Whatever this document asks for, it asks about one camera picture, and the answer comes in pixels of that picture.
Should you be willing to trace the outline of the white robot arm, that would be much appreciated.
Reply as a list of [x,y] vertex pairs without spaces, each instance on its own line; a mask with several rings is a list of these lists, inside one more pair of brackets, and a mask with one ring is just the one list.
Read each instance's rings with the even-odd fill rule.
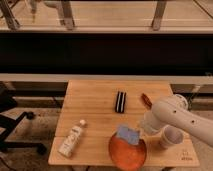
[[213,120],[191,113],[182,95],[175,94],[154,101],[140,122],[148,135],[156,135],[166,125],[179,128],[213,147]]

